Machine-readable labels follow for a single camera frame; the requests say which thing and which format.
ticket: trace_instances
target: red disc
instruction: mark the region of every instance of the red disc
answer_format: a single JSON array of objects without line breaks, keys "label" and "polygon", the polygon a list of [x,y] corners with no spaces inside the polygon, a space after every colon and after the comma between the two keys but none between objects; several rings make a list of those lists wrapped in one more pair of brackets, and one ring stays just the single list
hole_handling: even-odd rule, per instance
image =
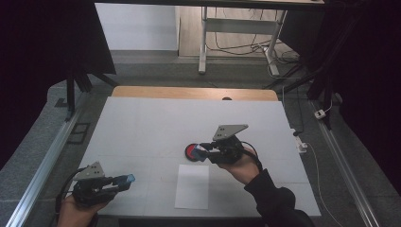
[{"label": "red disc", "polygon": [[197,144],[190,144],[185,148],[185,157],[192,162],[197,162],[198,160],[191,154],[191,151],[195,148]]}]

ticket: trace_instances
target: table leg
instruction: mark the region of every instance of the table leg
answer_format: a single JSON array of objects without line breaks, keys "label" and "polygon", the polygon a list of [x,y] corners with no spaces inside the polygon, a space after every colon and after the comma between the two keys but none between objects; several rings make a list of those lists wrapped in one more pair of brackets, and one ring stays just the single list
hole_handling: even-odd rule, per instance
[{"label": "table leg", "polygon": [[67,116],[65,121],[70,121],[75,112],[75,89],[74,89],[74,70],[71,68],[67,72]]},{"label": "table leg", "polygon": [[199,74],[206,73],[206,23],[207,23],[207,7],[202,7],[201,13],[201,41],[200,41],[200,68]]},{"label": "table leg", "polygon": [[277,69],[277,65],[274,62],[274,57],[272,56],[272,53],[273,53],[274,46],[276,44],[278,35],[280,34],[280,30],[281,30],[281,26],[283,25],[284,18],[286,17],[286,13],[287,13],[286,10],[281,13],[281,15],[277,21],[276,28],[275,28],[273,34],[271,35],[269,48],[267,50],[265,50],[265,56],[266,56],[266,59],[268,60],[269,68],[270,68],[271,74],[273,76],[280,75],[280,73],[278,72],[278,69]]}]

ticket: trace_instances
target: white table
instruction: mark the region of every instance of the white table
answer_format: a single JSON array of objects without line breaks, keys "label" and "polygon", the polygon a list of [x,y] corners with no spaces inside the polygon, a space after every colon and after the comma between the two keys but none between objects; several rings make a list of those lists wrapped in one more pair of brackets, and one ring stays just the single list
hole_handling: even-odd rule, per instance
[{"label": "white table", "polygon": [[[188,144],[212,142],[223,124],[248,124],[237,137],[251,143],[277,187],[291,189],[296,208],[320,211],[294,145],[282,103],[109,97],[80,166],[99,161],[106,176],[132,173],[136,181],[100,215],[118,217],[260,217],[253,197],[208,160],[192,163]],[[208,209],[174,207],[179,165],[209,166]]]}]

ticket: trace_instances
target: white cable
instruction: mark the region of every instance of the white cable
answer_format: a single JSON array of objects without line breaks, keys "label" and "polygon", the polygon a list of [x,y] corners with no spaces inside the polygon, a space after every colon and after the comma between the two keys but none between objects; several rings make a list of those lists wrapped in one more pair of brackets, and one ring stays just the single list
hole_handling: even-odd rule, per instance
[{"label": "white cable", "polygon": [[336,218],[334,218],[334,216],[331,214],[331,212],[327,209],[327,206],[325,205],[324,201],[323,201],[323,197],[322,197],[322,192],[321,192],[321,179],[319,176],[319,166],[318,166],[318,158],[316,158],[316,153],[315,153],[315,149],[312,147],[311,144],[306,143],[310,148],[312,148],[312,152],[313,152],[313,156],[315,156],[315,162],[316,162],[316,170],[318,173],[318,190],[319,190],[319,197],[321,198],[322,204],[324,206],[324,208],[326,209],[327,213],[331,216],[331,218],[333,218],[334,221],[337,222],[337,224],[341,227],[343,227],[337,220]]},{"label": "white cable", "polygon": [[330,100],[330,107],[327,110],[325,110],[324,112],[326,113],[326,112],[330,111],[332,106],[333,106],[333,98]]}]

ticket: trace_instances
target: human hand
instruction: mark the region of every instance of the human hand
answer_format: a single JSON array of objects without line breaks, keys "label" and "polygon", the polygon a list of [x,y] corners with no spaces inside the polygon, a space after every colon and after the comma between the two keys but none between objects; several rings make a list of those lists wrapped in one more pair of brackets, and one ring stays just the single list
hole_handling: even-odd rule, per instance
[{"label": "human hand", "polygon": [[73,196],[62,201],[58,227],[87,227],[97,211],[108,203],[96,204],[91,207],[80,207]]},{"label": "human hand", "polygon": [[[256,154],[253,149],[244,148],[252,154]],[[224,168],[229,171],[234,178],[239,182],[248,184],[254,177],[259,174],[256,162],[249,155],[243,154],[241,159],[236,161],[234,164],[218,164],[220,168]]]}]

